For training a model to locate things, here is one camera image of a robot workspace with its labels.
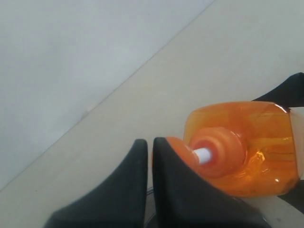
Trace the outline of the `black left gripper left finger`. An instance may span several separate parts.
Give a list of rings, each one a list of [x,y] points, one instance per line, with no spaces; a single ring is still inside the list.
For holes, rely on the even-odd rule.
[[[90,193],[55,211],[47,228],[142,228],[147,192],[148,145],[134,141],[114,172]]]

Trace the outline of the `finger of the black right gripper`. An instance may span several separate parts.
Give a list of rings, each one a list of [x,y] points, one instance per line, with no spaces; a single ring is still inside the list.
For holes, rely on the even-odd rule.
[[[304,219],[304,180],[300,180],[294,188],[278,199],[281,220]]]
[[[273,102],[282,107],[304,106],[304,74],[289,76],[283,83],[253,101]]]

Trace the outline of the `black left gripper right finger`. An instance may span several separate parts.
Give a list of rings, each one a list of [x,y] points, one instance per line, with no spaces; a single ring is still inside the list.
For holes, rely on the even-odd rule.
[[[170,146],[153,141],[152,177],[160,228],[267,228],[261,213],[200,178]]]

